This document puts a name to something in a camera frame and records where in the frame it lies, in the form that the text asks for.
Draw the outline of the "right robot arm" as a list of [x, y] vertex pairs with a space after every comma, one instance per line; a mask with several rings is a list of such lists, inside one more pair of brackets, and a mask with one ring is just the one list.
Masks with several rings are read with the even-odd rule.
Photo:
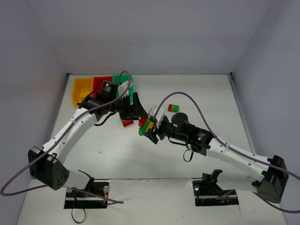
[[224, 161], [246, 173], [241, 189], [255, 191], [259, 197], [271, 203], [280, 203], [289, 175], [284, 160], [274, 155], [265, 157], [242, 149], [233, 150], [225, 141], [219, 141], [205, 129], [192, 125], [185, 113], [179, 112], [169, 120], [160, 122], [153, 118], [139, 119], [139, 135], [158, 143], [164, 138], [175, 139], [177, 145], [206, 157]]

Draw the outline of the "red green lego block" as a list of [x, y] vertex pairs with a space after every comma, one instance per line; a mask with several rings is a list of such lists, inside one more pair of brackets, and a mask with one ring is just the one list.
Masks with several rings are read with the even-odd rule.
[[168, 111], [172, 112], [172, 113], [178, 113], [179, 112], [179, 106], [178, 105], [169, 104], [168, 105]]

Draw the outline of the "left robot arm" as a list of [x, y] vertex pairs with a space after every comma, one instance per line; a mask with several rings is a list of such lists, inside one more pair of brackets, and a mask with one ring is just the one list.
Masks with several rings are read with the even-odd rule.
[[137, 93], [129, 93], [131, 85], [131, 81], [117, 84], [104, 80], [101, 91], [95, 97], [88, 94], [56, 136], [42, 147], [32, 147], [29, 150], [31, 176], [53, 190], [88, 189], [93, 178], [68, 170], [64, 162], [81, 137], [104, 115], [118, 113], [123, 120], [137, 120], [147, 116]]

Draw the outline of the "red green yellow lego stack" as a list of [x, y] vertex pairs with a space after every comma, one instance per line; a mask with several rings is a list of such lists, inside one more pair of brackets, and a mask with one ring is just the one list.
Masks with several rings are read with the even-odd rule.
[[124, 128], [134, 124], [134, 120], [125, 120], [122, 117], [120, 117], [120, 121], [121, 121]]

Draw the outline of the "red plastic bin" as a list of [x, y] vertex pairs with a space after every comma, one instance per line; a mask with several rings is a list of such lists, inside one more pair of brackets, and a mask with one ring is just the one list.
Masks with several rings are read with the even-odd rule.
[[92, 97], [96, 97], [97, 93], [100, 92], [103, 88], [104, 81], [113, 81], [112, 76], [97, 76], [93, 78], [93, 87], [92, 87]]

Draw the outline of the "green plastic bin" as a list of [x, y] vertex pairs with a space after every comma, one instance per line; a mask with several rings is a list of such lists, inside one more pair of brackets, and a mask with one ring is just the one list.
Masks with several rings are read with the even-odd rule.
[[[117, 83], [117, 84], [122, 84], [126, 81], [128, 81], [128, 75], [127, 74], [123, 74], [120, 78], [120, 75], [113, 75], [113, 82]], [[134, 93], [134, 82], [133, 82], [133, 77], [131, 77], [131, 86], [128, 89], [128, 93], [130, 95], [130, 103], [133, 104], [133, 93]]]

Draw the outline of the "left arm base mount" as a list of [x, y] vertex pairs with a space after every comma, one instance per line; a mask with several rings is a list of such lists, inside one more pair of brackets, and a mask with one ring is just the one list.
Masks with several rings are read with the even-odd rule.
[[[88, 190], [95, 195], [108, 197], [108, 193], [103, 190], [104, 187], [109, 187], [108, 181], [95, 181], [93, 187]], [[79, 191], [72, 190], [66, 192], [64, 209], [106, 209], [107, 200], [94, 197]]]

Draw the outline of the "yellow plastic bin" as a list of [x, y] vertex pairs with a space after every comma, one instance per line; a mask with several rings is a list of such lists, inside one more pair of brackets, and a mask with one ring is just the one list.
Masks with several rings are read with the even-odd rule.
[[75, 78], [72, 89], [72, 102], [74, 107], [85, 99], [92, 92], [93, 77]]

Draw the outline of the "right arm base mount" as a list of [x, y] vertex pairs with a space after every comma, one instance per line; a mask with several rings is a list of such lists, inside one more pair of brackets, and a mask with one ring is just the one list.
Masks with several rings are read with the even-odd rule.
[[193, 180], [196, 207], [239, 205], [236, 191], [222, 190], [215, 182]]

